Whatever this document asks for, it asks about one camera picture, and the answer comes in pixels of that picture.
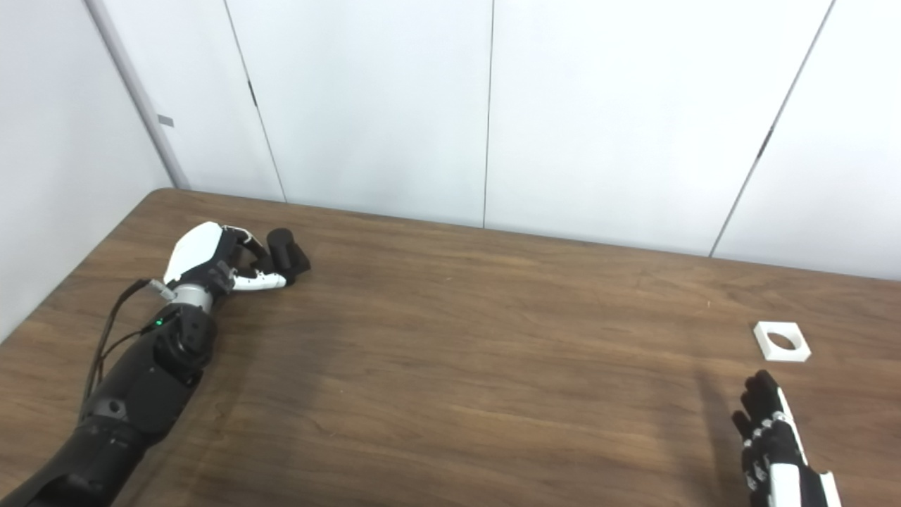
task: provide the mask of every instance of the black cable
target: black cable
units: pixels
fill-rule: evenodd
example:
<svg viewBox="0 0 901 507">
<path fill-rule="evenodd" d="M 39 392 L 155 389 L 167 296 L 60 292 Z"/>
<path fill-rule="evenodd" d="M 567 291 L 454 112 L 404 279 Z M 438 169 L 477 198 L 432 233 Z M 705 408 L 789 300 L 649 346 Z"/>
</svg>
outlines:
<svg viewBox="0 0 901 507">
<path fill-rule="evenodd" d="M 113 344 L 109 346 L 109 348 L 106 349 L 106 352 L 104 352 L 100 355 L 100 363 L 97 365 L 97 384 L 98 385 L 104 380 L 104 361 L 106 360 L 107 357 L 109 357 L 110 353 L 113 352 L 113 350 L 117 346 L 124 343 L 125 340 L 127 340 L 131 337 L 134 337 L 134 336 L 138 336 L 143 331 L 144 331 L 143 329 L 138 329 L 137 331 L 133 331 L 133 332 L 119 338 L 118 340 L 114 341 Z"/>
<path fill-rule="evenodd" d="M 91 397 L 91 391 L 94 390 L 94 379 L 96 378 L 97 368 L 100 365 L 101 357 L 106 347 L 106 340 L 109 339 L 110 331 L 113 330 L 115 316 L 117 313 L 119 313 L 119 308 L 122 306 L 122 304 L 135 292 L 141 290 L 148 283 L 150 283 L 150 280 L 142 278 L 135 281 L 131 286 L 129 286 L 128 289 L 125 289 L 123 293 L 119 295 L 119 299 L 116 300 L 115 304 L 113 304 L 113 309 L 110 310 L 109 317 L 106 318 L 104 331 L 100 334 L 100 340 L 97 342 L 97 349 L 94 351 L 94 359 L 91 361 L 91 367 L 87 370 L 85 393 L 81 399 L 81 409 L 78 411 L 79 422 L 85 418 L 85 407 L 87 404 L 87 399 Z"/>
</svg>

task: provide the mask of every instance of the prosthetic hand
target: prosthetic hand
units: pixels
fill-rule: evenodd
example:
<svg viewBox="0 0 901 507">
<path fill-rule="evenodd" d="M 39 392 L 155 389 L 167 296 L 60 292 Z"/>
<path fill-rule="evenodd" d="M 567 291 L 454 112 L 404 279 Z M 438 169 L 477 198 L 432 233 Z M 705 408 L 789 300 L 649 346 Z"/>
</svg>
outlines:
<svg viewBox="0 0 901 507">
<path fill-rule="evenodd" d="M 268 235 L 269 251 L 248 231 L 206 222 L 178 240 L 164 283 L 135 282 L 116 301 L 89 370 L 78 424 L 59 452 L 0 507 L 105 507 L 115 500 L 144 453 L 175 425 L 213 356 L 215 303 L 232 290 L 291 285 L 310 263 L 287 229 Z M 256 257 L 238 265 L 243 251 Z M 141 287 L 168 304 L 102 376 L 115 342 L 105 342 L 119 306 Z"/>
<path fill-rule="evenodd" d="M 751 507 L 841 507 L 831 472 L 807 464 L 795 420 L 782 389 L 764 370 L 745 382 L 733 422 L 744 440 L 742 469 Z"/>
</svg>

